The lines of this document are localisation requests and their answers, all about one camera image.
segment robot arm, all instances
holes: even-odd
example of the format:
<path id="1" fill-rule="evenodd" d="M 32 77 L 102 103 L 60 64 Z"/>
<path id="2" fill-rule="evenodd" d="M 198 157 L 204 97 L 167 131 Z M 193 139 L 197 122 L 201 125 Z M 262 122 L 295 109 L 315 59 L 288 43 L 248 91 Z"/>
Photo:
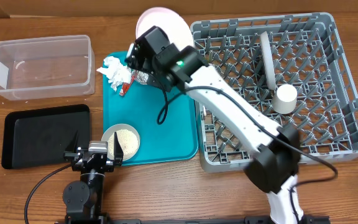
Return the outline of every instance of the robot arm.
<path id="1" fill-rule="evenodd" d="M 202 88 L 186 90 L 211 86 L 227 93 L 270 134 L 299 148 L 297 130 L 293 127 L 283 129 L 257 111 L 221 78 L 197 50 L 188 46 L 179 51 L 159 27 L 151 27 L 136 39 L 129 48 L 126 62 L 133 69 L 152 74 L 165 87 L 176 86 L 187 92 L 191 98 L 212 111 L 253 157 L 245 172 L 260 190 L 267 193 L 272 221 L 276 224 L 297 223 L 290 205 L 289 188 L 296 183 L 300 155 L 262 132 L 237 105 L 222 94 Z M 298 219 L 301 220 L 303 211 L 299 207 L 298 196 L 296 191 L 292 194 Z"/>

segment rice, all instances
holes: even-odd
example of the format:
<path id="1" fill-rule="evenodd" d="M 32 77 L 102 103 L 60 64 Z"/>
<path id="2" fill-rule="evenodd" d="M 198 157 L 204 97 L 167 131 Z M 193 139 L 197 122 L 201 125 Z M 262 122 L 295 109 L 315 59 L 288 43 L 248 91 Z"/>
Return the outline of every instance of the rice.
<path id="1" fill-rule="evenodd" d="M 118 130 L 117 131 L 117 138 L 119 145 L 122 148 L 122 151 L 124 152 L 124 158 L 123 160 L 127 160 L 131 158 L 136 152 L 137 152 L 137 145 L 138 140 L 136 135 L 126 129 Z M 109 154 L 114 155 L 114 133 L 109 138 Z"/>

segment trash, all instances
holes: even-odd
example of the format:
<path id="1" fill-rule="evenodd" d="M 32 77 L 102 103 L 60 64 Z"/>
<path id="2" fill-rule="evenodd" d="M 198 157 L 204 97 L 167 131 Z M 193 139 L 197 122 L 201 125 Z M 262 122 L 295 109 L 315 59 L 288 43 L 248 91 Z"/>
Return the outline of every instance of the trash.
<path id="1" fill-rule="evenodd" d="M 104 60 L 104 65 L 107 68 L 98 68 L 96 71 L 102 73 L 109 79 L 109 83 L 111 83 L 111 88 L 114 91 L 117 91 L 117 87 L 124 84 L 124 90 L 120 91 L 120 95 L 124 96 L 128 91 L 129 87 L 132 85 L 133 80 L 137 81 L 142 85 L 147 84 L 147 79 L 149 79 L 149 74 L 140 72 L 137 70 L 132 70 L 128 68 L 126 65 L 124 66 L 118 58 L 109 56 Z"/>

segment blue plastic tray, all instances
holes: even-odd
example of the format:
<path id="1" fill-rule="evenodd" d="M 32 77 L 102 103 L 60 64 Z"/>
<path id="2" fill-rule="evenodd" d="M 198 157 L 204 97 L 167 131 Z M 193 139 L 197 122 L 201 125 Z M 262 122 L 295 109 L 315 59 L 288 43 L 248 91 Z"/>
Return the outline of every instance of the blue plastic tray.
<path id="1" fill-rule="evenodd" d="M 115 52 L 109 56 L 121 63 L 127 52 Z M 140 165 L 191 159 L 198 150 L 195 102 L 181 96 L 168 107 L 165 122 L 157 124 L 157 115 L 164 106 L 162 91 L 156 87 L 133 82 L 124 97 L 110 87 L 103 75 L 103 132 L 114 124 L 129 124 L 140 136 L 140 148 L 136 155 L 123 165 Z M 168 99 L 179 93 L 174 88 Z"/>

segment dish rack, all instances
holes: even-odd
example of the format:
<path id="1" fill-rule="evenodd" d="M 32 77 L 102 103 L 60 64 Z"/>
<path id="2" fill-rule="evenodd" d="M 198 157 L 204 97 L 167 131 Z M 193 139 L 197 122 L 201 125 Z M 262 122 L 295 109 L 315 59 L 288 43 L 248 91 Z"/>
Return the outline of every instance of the dish rack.
<path id="1" fill-rule="evenodd" d="M 254 108 L 295 125 L 301 149 L 329 162 L 358 157 L 358 94 L 332 15 L 328 13 L 198 21 L 195 47 Z M 266 84 L 259 35 L 267 31 L 277 86 L 293 85 L 295 110 L 278 114 Z M 242 170 L 250 157 L 238 139 L 196 105 L 201 166 L 206 172 Z M 315 164 L 302 157 L 300 164 Z"/>

